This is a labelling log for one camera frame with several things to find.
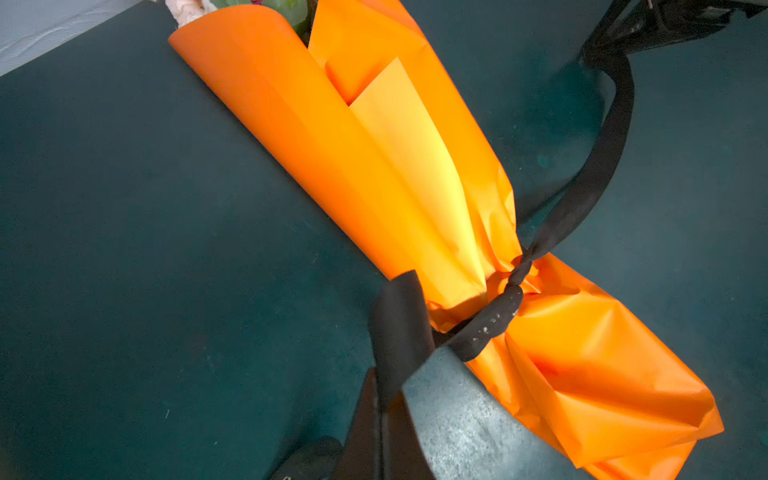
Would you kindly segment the green table mat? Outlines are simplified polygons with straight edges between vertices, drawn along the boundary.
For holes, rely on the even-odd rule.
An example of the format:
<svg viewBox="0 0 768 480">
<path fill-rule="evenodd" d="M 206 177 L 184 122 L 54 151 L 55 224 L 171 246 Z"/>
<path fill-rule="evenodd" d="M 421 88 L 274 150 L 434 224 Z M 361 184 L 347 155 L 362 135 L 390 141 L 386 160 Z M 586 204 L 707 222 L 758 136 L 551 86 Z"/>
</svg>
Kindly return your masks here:
<svg viewBox="0 0 768 480">
<path fill-rule="evenodd" d="M 143 1 L 1 79 L 1 475 L 265 479 L 343 438 L 383 276 Z M 557 257 L 709 387 L 684 479 L 767 475 L 767 18 L 631 57 L 611 184 Z"/>
</svg>

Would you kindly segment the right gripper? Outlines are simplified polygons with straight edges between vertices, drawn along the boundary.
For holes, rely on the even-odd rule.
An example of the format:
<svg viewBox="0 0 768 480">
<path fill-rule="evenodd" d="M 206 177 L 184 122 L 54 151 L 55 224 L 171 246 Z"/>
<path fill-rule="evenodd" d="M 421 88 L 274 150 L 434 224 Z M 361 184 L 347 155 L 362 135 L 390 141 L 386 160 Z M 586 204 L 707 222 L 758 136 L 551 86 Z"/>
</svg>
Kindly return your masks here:
<svg viewBox="0 0 768 480">
<path fill-rule="evenodd" d="M 723 30 L 736 12 L 752 18 L 762 0 L 614 0 L 582 47 L 586 60 L 705 38 Z"/>
</svg>

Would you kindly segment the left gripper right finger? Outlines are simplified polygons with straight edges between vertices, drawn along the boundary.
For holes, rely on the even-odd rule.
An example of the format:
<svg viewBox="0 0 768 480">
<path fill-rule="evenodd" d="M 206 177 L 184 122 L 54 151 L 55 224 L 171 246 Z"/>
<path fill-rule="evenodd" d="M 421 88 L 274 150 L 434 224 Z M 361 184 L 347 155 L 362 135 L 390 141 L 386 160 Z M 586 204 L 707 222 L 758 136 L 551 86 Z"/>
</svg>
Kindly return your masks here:
<svg viewBox="0 0 768 480">
<path fill-rule="evenodd" d="M 382 478 L 434 480 L 402 392 L 391 400 L 381 421 Z"/>
</svg>

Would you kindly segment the orange wrapping paper sheet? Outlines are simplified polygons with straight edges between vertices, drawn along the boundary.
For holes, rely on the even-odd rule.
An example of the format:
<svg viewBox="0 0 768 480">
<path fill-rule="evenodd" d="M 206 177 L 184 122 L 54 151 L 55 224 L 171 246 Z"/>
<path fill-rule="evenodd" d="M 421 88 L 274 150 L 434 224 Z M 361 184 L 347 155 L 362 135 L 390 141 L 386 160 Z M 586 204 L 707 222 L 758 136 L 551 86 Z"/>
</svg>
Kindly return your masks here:
<svg viewBox="0 0 768 480">
<path fill-rule="evenodd" d="M 620 301 L 552 254 L 595 204 L 626 139 L 633 83 L 528 247 L 509 179 L 397 1 L 321 1 L 305 45 L 238 5 L 170 44 L 387 277 L 371 332 L 379 397 L 444 343 L 521 424 L 598 479 L 673 479 L 724 425 L 707 386 Z"/>
</svg>

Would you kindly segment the pink fake flower stem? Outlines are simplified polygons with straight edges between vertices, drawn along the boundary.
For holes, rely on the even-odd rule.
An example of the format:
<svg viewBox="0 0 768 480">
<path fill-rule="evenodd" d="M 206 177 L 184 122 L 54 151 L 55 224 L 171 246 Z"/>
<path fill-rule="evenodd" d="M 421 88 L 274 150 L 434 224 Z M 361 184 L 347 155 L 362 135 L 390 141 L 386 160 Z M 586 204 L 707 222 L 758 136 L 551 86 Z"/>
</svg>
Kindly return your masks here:
<svg viewBox="0 0 768 480">
<path fill-rule="evenodd" d="M 265 6 L 277 11 L 291 25 L 305 45 L 309 44 L 317 0 L 212 0 L 203 1 L 204 9 L 222 9 L 238 5 Z"/>
</svg>

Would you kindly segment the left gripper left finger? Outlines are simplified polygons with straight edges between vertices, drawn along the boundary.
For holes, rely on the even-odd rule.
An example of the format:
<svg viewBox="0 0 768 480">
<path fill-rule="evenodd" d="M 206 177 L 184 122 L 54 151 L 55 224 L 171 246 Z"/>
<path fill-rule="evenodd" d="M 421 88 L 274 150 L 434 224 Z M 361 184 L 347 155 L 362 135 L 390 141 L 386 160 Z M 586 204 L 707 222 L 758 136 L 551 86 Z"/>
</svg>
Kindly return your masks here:
<svg viewBox="0 0 768 480">
<path fill-rule="evenodd" d="M 382 478 L 381 414 L 376 369 L 363 381 L 350 429 L 332 479 L 375 480 Z"/>
</svg>

